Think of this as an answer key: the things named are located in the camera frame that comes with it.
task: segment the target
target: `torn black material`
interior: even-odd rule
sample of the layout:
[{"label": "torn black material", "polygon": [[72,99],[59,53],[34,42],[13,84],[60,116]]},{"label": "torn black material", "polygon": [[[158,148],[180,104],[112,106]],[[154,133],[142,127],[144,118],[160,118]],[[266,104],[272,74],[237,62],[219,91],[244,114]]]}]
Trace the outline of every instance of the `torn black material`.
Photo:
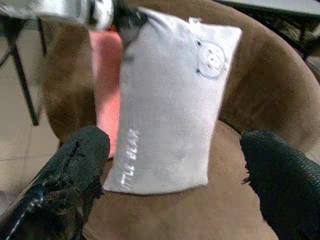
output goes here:
[{"label": "torn black material", "polygon": [[75,132],[0,216],[0,240],[79,240],[109,151],[99,128]]},{"label": "torn black material", "polygon": [[320,165],[266,131],[240,144],[260,211],[280,240],[320,240]]}]

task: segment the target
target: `black table leg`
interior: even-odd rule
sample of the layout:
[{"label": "black table leg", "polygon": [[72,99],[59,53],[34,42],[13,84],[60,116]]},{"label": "black table leg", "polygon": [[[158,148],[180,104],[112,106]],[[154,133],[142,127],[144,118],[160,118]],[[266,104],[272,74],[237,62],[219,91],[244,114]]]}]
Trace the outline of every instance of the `black table leg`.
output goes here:
[{"label": "black table leg", "polygon": [[32,119],[32,124],[33,126],[38,126],[39,122],[38,122],[38,117],[34,108],[34,105],[32,103],[32,99],[31,99],[31,95],[29,92],[29,88],[28,88],[28,83],[27,83],[27,79],[22,67],[22,62],[19,56],[19,52],[18,52],[18,48],[16,45],[16,41],[8,39],[8,43],[9,43],[9,47],[10,47],[10,53],[13,57],[14,60],[14,64],[15,64],[15,68],[16,71],[18,73],[19,76],[19,81],[20,81],[20,85],[22,87],[22,91],[24,94],[24,99],[26,101],[26,104],[28,106],[29,109],[29,113],[31,115],[31,119]]},{"label": "black table leg", "polygon": [[42,22],[40,18],[37,18],[37,23],[38,23],[38,29],[40,32],[41,36],[41,43],[42,43],[42,50],[43,50],[43,55],[47,55],[47,46],[46,46],[46,40],[45,40],[45,34],[44,34],[44,28],[42,26]]}]

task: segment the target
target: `pink cloth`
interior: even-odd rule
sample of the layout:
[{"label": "pink cloth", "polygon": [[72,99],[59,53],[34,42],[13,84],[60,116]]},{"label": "pink cloth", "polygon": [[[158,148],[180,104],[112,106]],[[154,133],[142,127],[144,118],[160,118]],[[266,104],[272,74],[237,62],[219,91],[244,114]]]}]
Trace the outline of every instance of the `pink cloth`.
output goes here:
[{"label": "pink cloth", "polygon": [[90,31],[97,126],[110,138],[110,154],[116,154],[120,111],[119,75],[123,45],[116,32]]}]

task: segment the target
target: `black mesh fabric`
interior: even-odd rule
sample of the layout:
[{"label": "black mesh fabric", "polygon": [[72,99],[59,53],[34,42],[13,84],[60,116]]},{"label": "black mesh fabric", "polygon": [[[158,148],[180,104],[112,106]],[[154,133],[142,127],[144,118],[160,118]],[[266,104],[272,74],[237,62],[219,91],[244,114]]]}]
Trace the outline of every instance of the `black mesh fabric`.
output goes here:
[{"label": "black mesh fabric", "polygon": [[240,144],[260,211],[280,240],[320,240],[320,165],[266,131]]}]

